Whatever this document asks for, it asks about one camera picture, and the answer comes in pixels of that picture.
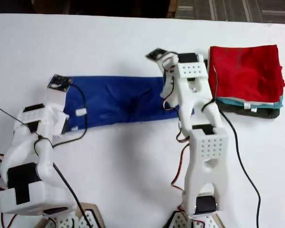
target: black cable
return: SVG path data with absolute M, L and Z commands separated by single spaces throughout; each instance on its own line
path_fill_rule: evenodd
M 43 139 L 46 139 L 46 140 L 48 140 L 48 141 L 51 143 L 51 141 L 50 141 L 48 138 L 39 137 L 38 140 L 34 142 L 34 151 L 35 151 L 35 153 L 36 153 L 37 156 L 39 156 L 39 155 L 38 155 L 38 153 L 37 153 L 37 151 L 36 151 L 36 144 L 37 144 L 38 142 L 40 142 L 41 140 L 43 140 Z M 83 208 L 82 208 L 82 206 L 81 206 L 81 204 L 80 204 L 80 202 L 79 202 L 79 200 L 78 200 L 78 198 L 77 198 L 77 195 L 74 193 L 72 187 L 69 185 L 69 183 L 67 182 L 67 180 L 65 179 L 65 177 L 63 176 L 63 174 L 61 173 L 61 171 L 59 170 L 59 168 L 56 166 L 55 163 L 53 163 L 53 167 L 54 167 L 54 169 L 56 170 L 56 172 L 58 173 L 58 175 L 60 176 L 60 178 L 62 179 L 62 181 L 65 183 L 65 185 L 67 186 L 67 188 L 70 190 L 71 194 L 73 195 L 73 197 L 74 197 L 74 199 L 75 199 L 75 201 L 76 201 L 76 203 L 77 203 L 77 206 L 79 207 L 79 210 L 80 210 L 82 216 L 84 217 L 84 219 L 85 219 L 87 225 L 89 226 L 89 228 L 92 228 L 92 226 L 91 226 L 91 224 L 90 224 L 90 222 L 89 222 L 89 220 L 88 220 L 88 218 L 87 218 L 87 216 L 86 216 L 86 214 L 85 214 L 85 211 L 83 210 Z
M 217 92 L 218 92 L 218 84 L 219 84 L 219 80 L 218 80 L 218 74 L 217 74 L 217 71 L 214 68 L 214 71 L 215 71 L 215 74 L 216 74 L 216 82 L 215 82 L 215 93 L 214 93 L 214 97 L 212 98 L 212 100 L 208 103 L 206 103 L 203 107 L 202 107 L 202 111 L 204 111 L 204 109 L 206 108 L 207 105 L 211 104 L 212 102 L 215 102 L 216 98 L 217 98 Z M 259 218 L 259 214 L 260 214 L 260 207 L 261 207 L 261 195 L 257 189 L 257 187 L 255 186 L 254 182 L 251 180 L 251 178 L 249 177 L 247 171 L 245 170 L 245 167 L 243 165 L 243 162 L 242 162 L 242 159 L 241 159 L 241 156 L 239 154 L 239 149 L 238 149 L 238 134 L 237 134 L 237 131 L 236 129 L 234 128 L 233 124 L 231 123 L 231 121 L 227 118 L 227 116 L 223 113 L 223 111 L 218 107 L 218 111 L 219 113 L 224 117 L 224 119 L 227 121 L 227 123 L 229 124 L 229 126 L 231 127 L 232 131 L 233 131 L 233 134 L 234 134 L 234 138 L 235 138 L 235 141 L 236 141 L 236 150 L 237 150 L 237 158 L 238 158 L 238 161 L 239 161 L 239 164 L 244 172 L 244 174 L 246 175 L 248 181 L 250 182 L 250 184 L 252 185 L 252 187 L 254 188 L 254 190 L 256 191 L 257 193 L 257 197 L 258 197 L 258 204 L 257 204 L 257 209 L 256 209 L 256 227 L 259 228 L 259 224 L 258 224 L 258 218 Z
M 20 122 L 21 124 L 27 126 L 29 128 L 29 126 L 26 123 L 23 123 L 21 120 L 17 119 L 16 117 L 12 116 L 11 114 L 7 113 L 6 111 L 4 111 L 2 108 L 0 108 L 0 111 L 2 111 L 3 113 L 5 113 L 6 115 L 8 115 L 9 117 L 13 118 L 14 120 Z
M 77 141 L 79 139 L 82 139 L 84 137 L 84 135 L 86 134 L 86 131 L 87 131 L 87 107 L 86 107 L 86 99 L 85 99 L 86 97 L 85 97 L 85 94 L 80 89 L 80 87 L 78 87 L 77 85 L 74 85 L 74 84 L 69 84 L 69 85 L 77 88 L 78 91 L 80 92 L 81 96 L 82 96 L 83 103 L 84 103 L 84 108 L 86 110 L 86 114 L 85 114 L 85 131 L 83 132 L 83 134 L 80 137 L 75 138 L 75 139 L 71 139 L 71 140 L 67 140 L 67 141 L 64 141 L 64 142 L 61 142 L 61 143 L 59 142 L 59 143 L 53 145 L 53 148 L 56 147 L 56 146 L 59 146 L 59 145 L 63 145 L 63 144 L 66 144 L 66 143 L 71 143 L 71 142 Z

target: red cloth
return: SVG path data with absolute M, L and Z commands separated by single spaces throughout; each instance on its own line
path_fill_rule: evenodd
M 211 47 L 209 84 L 217 97 L 236 97 L 247 101 L 279 102 L 285 86 L 277 45 L 229 48 Z

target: stack of folded cloth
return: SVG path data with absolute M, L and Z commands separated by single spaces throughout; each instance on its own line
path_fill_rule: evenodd
M 211 47 L 209 85 L 216 101 L 227 112 L 277 118 L 283 100 L 282 67 L 276 45 L 229 48 Z

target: folded cloth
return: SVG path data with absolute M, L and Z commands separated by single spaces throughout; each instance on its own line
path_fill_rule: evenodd
M 85 94 L 88 127 L 177 117 L 175 110 L 165 111 L 162 107 L 162 77 L 75 76 L 72 79 Z M 67 131 L 85 128 L 84 116 L 75 113 L 80 108 L 83 108 L 82 96 L 71 86 L 64 109 L 70 116 Z
M 280 102 L 285 86 L 277 45 L 229 48 L 211 47 L 209 85 L 217 97 L 236 97 L 246 101 Z
M 244 107 L 224 104 L 218 100 L 216 101 L 216 103 L 223 112 L 232 112 L 239 115 L 260 117 L 265 119 L 275 119 L 280 115 L 280 109 L 277 108 L 258 108 L 256 112 L 252 112 L 249 109 L 244 109 Z
M 235 99 L 232 98 L 223 98 L 223 97 L 218 97 L 217 98 L 218 101 L 224 103 L 224 104 L 228 104 L 228 105 L 236 105 L 236 106 L 244 106 L 244 103 L 241 101 L 237 101 Z M 279 102 L 274 102 L 272 104 L 268 103 L 264 103 L 262 104 L 262 102 L 260 104 L 254 104 L 254 102 L 251 103 L 251 108 L 274 108 L 274 109 L 280 109 L 281 107 L 283 107 L 283 96 L 280 96 L 280 101 Z

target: teal cloth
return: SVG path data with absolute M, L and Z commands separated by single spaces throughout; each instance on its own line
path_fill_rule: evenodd
M 228 104 L 228 105 L 236 105 L 236 106 L 244 106 L 243 102 L 240 101 L 236 101 L 230 98 L 222 98 L 222 97 L 218 97 L 217 100 L 219 100 L 220 102 L 224 103 L 224 104 Z M 281 107 L 283 107 L 282 104 L 283 101 L 283 96 L 280 96 L 280 101 L 279 102 L 274 102 L 274 104 L 252 104 L 251 108 L 274 108 L 274 109 L 280 109 Z

